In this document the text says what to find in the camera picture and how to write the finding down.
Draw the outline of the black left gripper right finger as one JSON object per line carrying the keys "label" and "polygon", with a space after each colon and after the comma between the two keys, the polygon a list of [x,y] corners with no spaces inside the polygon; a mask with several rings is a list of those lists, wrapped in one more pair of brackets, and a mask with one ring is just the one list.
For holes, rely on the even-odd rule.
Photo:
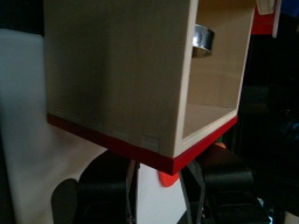
{"label": "black left gripper right finger", "polygon": [[181,169],[187,211],[179,224],[269,224],[245,162],[213,144]]}

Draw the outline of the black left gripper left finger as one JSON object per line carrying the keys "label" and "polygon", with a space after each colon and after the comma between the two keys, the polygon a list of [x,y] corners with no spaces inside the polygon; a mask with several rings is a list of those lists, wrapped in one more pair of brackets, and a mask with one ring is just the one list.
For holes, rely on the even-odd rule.
{"label": "black left gripper left finger", "polygon": [[73,224],[136,224],[137,162],[111,151],[100,154],[79,177]]}

